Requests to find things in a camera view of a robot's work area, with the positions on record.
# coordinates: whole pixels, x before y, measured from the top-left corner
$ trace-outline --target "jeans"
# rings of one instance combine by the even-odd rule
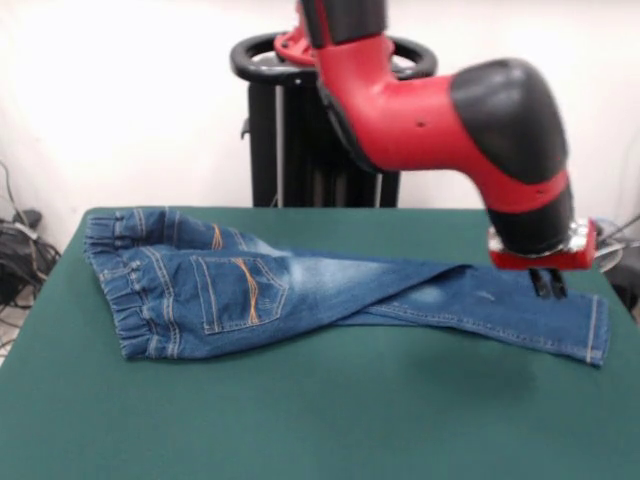
[[[281,250],[173,209],[89,218],[85,255],[125,358],[200,359],[327,326],[448,327],[601,366],[604,299],[536,297],[526,272]]]

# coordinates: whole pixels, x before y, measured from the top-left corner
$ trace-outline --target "white wall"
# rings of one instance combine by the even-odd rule
[[[0,157],[19,204],[41,209],[61,246],[92,206],[250,205],[246,84],[229,50],[289,28],[293,5],[0,0]],[[389,10],[389,33],[432,47],[443,73],[505,55],[536,64],[566,123],[579,214],[623,219],[640,207],[640,2],[390,0]],[[480,200],[466,178],[427,172],[405,176],[401,206]]]

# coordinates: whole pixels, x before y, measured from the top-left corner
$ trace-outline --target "red robot arm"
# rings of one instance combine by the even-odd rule
[[[493,224],[500,268],[591,266],[595,229],[574,219],[562,122],[532,65],[503,59],[399,81],[385,0],[301,5],[325,106],[363,168],[468,175]]]

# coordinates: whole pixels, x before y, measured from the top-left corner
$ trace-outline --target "black stand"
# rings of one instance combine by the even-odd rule
[[[242,136],[251,140],[253,206],[396,207],[400,174],[366,172],[351,160],[320,100],[315,69],[273,54],[276,36],[249,38],[231,52],[233,71],[250,82]],[[399,79],[435,73],[430,50],[392,40],[395,54],[414,62],[394,65]]]

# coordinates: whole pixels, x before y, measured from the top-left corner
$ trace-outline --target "table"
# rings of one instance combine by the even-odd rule
[[[489,261],[482,211],[182,210],[274,245]],[[602,369],[402,327],[327,328],[217,360],[126,361],[83,231],[84,220],[0,369],[2,478],[640,475],[640,333],[595,271],[567,280],[611,302]]]

